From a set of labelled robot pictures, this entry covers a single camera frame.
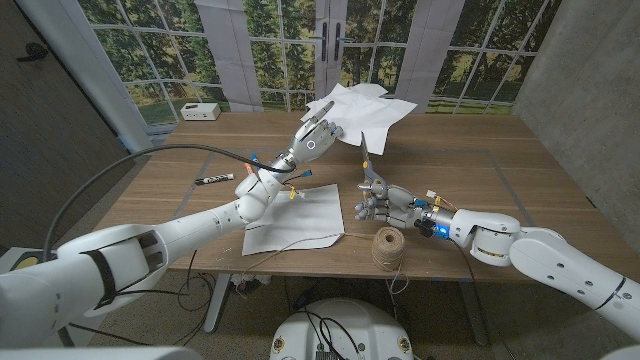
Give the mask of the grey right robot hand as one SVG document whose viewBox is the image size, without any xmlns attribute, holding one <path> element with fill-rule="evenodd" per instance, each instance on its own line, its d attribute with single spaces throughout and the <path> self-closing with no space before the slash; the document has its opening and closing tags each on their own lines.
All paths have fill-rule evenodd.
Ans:
<svg viewBox="0 0 640 360">
<path fill-rule="evenodd" d="M 449 238 L 454 211 L 417 198 L 396 185 L 361 183 L 364 200 L 355 206 L 357 220 L 385 221 L 397 228 L 417 228 L 425 237 Z"/>
</svg>

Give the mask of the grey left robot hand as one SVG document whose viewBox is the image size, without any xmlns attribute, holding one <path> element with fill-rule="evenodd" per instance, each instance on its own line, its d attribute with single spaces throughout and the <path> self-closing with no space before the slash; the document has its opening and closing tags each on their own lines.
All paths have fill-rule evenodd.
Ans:
<svg viewBox="0 0 640 360">
<path fill-rule="evenodd" d="M 299 165 L 321 157 L 338 139 L 343 129 L 334 122 L 323 120 L 335 102 L 330 101 L 307 119 L 292 138 L 288 148 L 271 164 L 272 172 L 292 172 Z"/>
</svg>

